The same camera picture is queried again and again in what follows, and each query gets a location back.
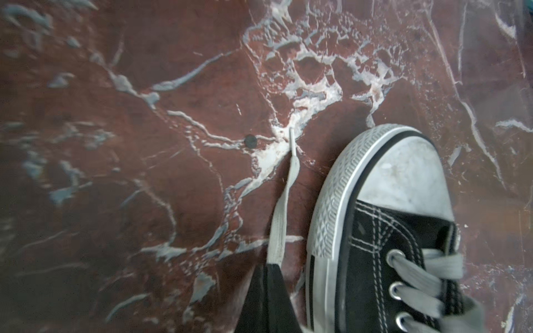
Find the white shoelace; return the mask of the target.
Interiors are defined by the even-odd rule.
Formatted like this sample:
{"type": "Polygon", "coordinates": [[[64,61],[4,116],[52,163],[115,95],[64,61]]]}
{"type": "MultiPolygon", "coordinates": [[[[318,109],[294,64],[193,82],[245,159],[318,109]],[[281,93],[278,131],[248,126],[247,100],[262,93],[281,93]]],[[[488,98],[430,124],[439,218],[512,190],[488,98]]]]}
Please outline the white shoelace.
{"type": "Polygon", "coordinates": [[[295,183],[301,167],[297,155],[296,136],[293,128],[290,128],[290,153],[290,169],[287,176],[287,184],[273,211],[266,257],[266,263],[277,266],[282,266],[285,257],[288,201],[291,187],[295,183]]]}

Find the black white canvas sneaker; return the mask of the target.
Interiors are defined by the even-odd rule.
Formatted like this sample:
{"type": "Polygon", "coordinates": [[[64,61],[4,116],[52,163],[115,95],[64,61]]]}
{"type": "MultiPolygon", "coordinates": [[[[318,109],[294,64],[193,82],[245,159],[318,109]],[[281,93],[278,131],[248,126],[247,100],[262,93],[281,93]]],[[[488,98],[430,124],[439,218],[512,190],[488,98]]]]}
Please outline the black white canvas sneaker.
{"type": "Polygon", "coordinates": [[[464,259],[446,177],[418,130],[385,124],[341,152],[308,236],[313,332],[484,332],[460,288],[464,259]]]}

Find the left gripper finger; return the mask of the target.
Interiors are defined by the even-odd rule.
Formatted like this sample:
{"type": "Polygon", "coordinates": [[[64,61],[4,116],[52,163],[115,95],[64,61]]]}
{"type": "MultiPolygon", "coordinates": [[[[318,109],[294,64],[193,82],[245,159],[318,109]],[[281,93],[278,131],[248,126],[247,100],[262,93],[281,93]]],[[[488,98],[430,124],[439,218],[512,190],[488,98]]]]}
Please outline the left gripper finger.
{"type": "Polygon", "coordinates": [[[301,331],[279,265],[256,266],[235,331],[301,331]]]}

